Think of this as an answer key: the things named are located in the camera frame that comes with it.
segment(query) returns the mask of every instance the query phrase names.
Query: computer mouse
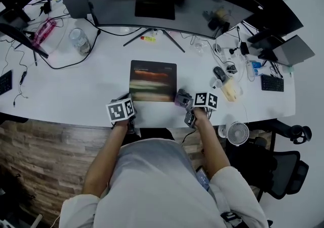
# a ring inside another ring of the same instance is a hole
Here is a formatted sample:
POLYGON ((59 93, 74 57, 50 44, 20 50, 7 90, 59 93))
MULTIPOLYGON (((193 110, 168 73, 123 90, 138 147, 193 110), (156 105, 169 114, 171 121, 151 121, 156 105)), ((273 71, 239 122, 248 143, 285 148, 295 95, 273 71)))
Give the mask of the computer mouse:
POLYGON ((225 81, 226 79, 226 75, 225 72, 222 70, 221 67, 214 67, 214 74, 216 75, 216 77, 218 77, 222 82, 225 81))

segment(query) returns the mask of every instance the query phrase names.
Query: person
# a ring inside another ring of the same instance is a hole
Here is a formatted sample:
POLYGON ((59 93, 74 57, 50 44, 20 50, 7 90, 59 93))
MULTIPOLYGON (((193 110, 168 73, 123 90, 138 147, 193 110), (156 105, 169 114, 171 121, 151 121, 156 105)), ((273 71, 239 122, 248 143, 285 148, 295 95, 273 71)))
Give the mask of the person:
POLYGON ((208 191, 181 145, 151 138, 121 148, 128 122, 117 122, 89 167, 82 194, 63 203, 59 227, 268 227, 206 113, 195 108, 194 114, 211 177, 208 191))

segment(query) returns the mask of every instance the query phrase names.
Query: person's hand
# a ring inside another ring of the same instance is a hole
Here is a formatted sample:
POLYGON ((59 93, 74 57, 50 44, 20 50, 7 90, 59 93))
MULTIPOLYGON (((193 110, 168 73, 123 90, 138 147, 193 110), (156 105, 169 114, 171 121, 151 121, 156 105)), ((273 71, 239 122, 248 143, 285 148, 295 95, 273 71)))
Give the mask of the person's hand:
POLYGON ((127 127, 128 122, 129 122, 128 119, 127 120, 123 120, 123 121, 119 121, 119 122, 116 122, 116 125, 115 126, 127 127))
POLYGON ((196 117, 195 125, 199 127, 201 124, 209 122, 209 119, 207 117, 207 113, 205 110, 196 107, 193 109, 194 116, 196 117))

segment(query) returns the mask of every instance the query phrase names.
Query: floor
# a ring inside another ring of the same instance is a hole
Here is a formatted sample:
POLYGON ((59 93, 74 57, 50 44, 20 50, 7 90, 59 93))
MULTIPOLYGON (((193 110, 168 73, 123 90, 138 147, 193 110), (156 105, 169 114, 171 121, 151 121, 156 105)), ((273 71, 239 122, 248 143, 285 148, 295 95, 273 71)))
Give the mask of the floor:
MULTIPOLYGON (((191 130, 170 129, 178 143, 191 130)), ((0 125, 0 166, 20 174, 22 186, 35 196, 30 206, 21 207, 34 216, 42 214, 43 221, 52 225, 63 201, 81 192, 86 171, 110 131, 35 120, 0 125)), ((194 168, 204 165, 199 132, 188 136, 183 147, 194 168)))

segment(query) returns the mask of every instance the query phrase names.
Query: white desk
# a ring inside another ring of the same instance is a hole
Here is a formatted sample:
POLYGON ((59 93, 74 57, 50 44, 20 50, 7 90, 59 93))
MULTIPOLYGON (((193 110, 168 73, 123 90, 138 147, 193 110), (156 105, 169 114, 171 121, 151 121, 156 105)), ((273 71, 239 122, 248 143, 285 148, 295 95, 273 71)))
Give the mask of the white desk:
MULTIPOLYGON (((54 17, 63 15, 65 6, 62 3, 53 3, 52 8, 53 12, 50 15, 54 17)), ((25 11, 30 16, 33 14, 36 17, 39 13, 39 6, 27 6, 25 11)), ((45 18, 41 17, 37 20, 44 21, 45 18)), ((82 28, 91 42, 97 32, 84 19, 64 19, 63 17, 63 20, 64 27, 55 28, 42 44, 42 47, 50 53, 48 61, 52 66, 64 66, 82 59, 68 39, 68 34, 73 28, 82 28), (62 42, 52 52, 62 36, 62 42)), ((37 26, 38 24, 30 26, 28 29, 37 26)), ((120 33, 119 27, 105 27, 104 29, 120 33)), ((213 68, 219 64, 213 58, 210 48, 206 47, 201 56, 194 51, 193 46, 190 46, 191 38, 182 39, 179 33, 175 33, 174 39, 186 53, 181 52, 164 35, 158 36, 156 43, 138 39, 123 47, 124 43, 140 31, 124 37, 102 32, 87 60, 79 65, 61 70, 49 68, 42 60, 39 60, 38 66, 35 66, 32 51, 24 46, 19 47, 18 50, 25 51, 22 64, 33 65, 28 68, 28 74, 21 87, 23 95, 28 96, 28 99, 19 96, 16 99, 16 107, 13 107, 13 100, 18 94, 18 84, 25 67, 19 65, 22 54, 11 48, 7 56, 8 66, 4 72, 13 70, 13 89, 0 96, 0 112, 48 122, 111 126, 105 105, 111 99, 128 92, 132 60, 175 63, 177 64, 178 89, 185 88, 191 94, 211 90, 210 80, 214 77, 213 68)), ((245 38, 244 32, 245 29, 241 27, 243 39, 245 38)), ((231 31, 231 34, 237 35, 234 30, 231 31)), ((217 39, 217 43, 222 47, 234 48, 237 45, 237 39, 224 34, 217 39)), ((9 46, 10 44, 6 42, 0 43, 1 70, 6 65, 5 56, 9 46)), ((244 63, 238 58, 234 62, 239 71, 237 74, 241 75, 244 63)), ((237 102, 228 102, 220 89, 214 91, 219 100, 218 110, 211 117, 212 124, 226 124, 229 117, 237 121, 253 122, 294 115, 294 77, 283 73, 282 69, 280 72, 285 79, 284 92, 262 91, 260 78, 256 77, 254 82, 250 82, 246 70, 239 82, 244 93, 237 102)), ((184 123, 185 109, 175 106, 174 103, 135 101, 135 108, 138 111, 135 120, 136 127, 186 127, 184 123)))

